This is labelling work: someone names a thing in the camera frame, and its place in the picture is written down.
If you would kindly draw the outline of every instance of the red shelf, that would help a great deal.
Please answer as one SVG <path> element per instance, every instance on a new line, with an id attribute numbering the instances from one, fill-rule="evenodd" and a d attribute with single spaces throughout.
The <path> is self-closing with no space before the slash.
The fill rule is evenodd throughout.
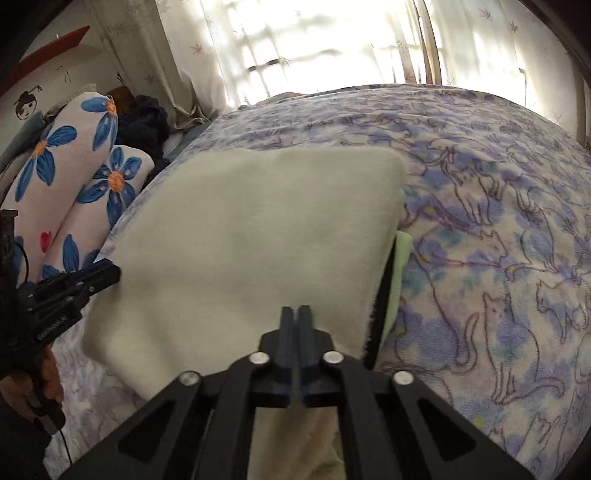
<path id="1" fill-rule="evenodd" d="M 74 30 L 63 37 L 49 42 L 47 45 L 39 48 L 39 50 L 34 51 L 30 55 L 27 55 L 14 66 L 10 73 L 8 73 L 7 78 L 0 85 L 0 95 L 6 93 L 8 89 L 16 85 L 33 70 L 57 57 L 59 54 L 77 46 L 89 29 L 90 25 L 87 25 L 78 30 Z"/>

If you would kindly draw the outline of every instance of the cream towel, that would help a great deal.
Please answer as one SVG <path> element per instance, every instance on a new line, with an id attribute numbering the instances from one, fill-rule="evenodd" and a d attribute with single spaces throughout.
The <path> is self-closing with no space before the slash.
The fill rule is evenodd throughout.
<path id="1" fill-rule="evenodd" d="M 122 234 L 122 279 L 98 297 L 85 352 L 151 398 L 184 370 L 226 369 L 281 307 L 309 304 L 361 356 L 404 180 L 402 159 L 375 147 L 195 155 Z M 336 427 L 331 410 L 258 411 L 249 477 L 307 478 Z"/>

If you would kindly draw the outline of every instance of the white curtain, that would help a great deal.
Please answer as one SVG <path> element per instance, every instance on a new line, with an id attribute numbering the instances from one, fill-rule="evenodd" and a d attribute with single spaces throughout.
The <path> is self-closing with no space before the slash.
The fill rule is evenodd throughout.
<path id="1" fill-rule="evenodd" d="M 584 137 L 582 80 L 559 40 L 519 0 L 427 0 L 427 9 L 444 85 L 502 96 Z"/>
<path id="2" fill-rule="evenodd" d="M 284 92 L 435 83 L 502 96 L 584 139 L 582 80 L 519 0 L 155 1 L 206 115 Z"/>
<path id="3" fill-rule="evenodd" d="M 181 78 L 154 0 L 86 0 L 86 8 L 122 83 L 158 99 L 173 127 L 205 121 L 187 78 Z"/>
<path id="4" fill-rule="evenodd" d="M 413 0 L 157 4 L 174 57 L 206 113 L 284 92 L 433 81 Z"/>

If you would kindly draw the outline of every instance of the metal screw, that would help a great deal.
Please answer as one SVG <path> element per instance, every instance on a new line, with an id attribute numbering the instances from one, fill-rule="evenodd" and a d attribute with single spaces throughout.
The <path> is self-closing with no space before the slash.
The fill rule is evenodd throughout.
<path id="1" fill-rule="evenodd" d="M 199 381 L 199 374 L 197 372 L 183 372 L 178 376 L 178 381 L 180 381 L 183 385 L 190 387 L 191 385 L 196 384 Z"/>
<path id="2" fill-rule="evenodd" d="M 414 381 L 413 374 L 411 372 L 407 372 L 406 370 L 401 370 L 400 372 L 396 372 L 394 374 L 394 381 L 398 385 L 410 385 Z"/>
<path id="3" fill-rule="evenodd" d="M 265 352 L 254 352 L 248 359 L 255 365 L 265 365 L 270 360 L 269 355 Z"/>
<path id="4" fill-rule="evenodd" d="M 326 363 L 336 365 L 341 363 L 345 359 L 345 356 L 341 352 L 330 351 L 326 352 L 322 358 Z"/>

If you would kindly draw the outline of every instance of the blue cat-print bedsheet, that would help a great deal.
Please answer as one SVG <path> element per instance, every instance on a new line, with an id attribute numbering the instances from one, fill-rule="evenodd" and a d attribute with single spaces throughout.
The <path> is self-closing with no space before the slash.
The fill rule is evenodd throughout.
<path id="1" fill-rule="evenodd" d="M 195 153 L 295 145 L 378 145 L 406 159 L 399 229 L 415 251 L 378 368 L 412 371 L 538 479 L 555 478 L 591 426 L 591 157 L 484 93 L 404 85 L 286 99 L 217 119 L 137 198 L 102 255 Z M 82 355 L 83 328 L 54 346 L 75 458 L 141 404 Z M 54 440 L 53 475 L 64 458 Z"/>

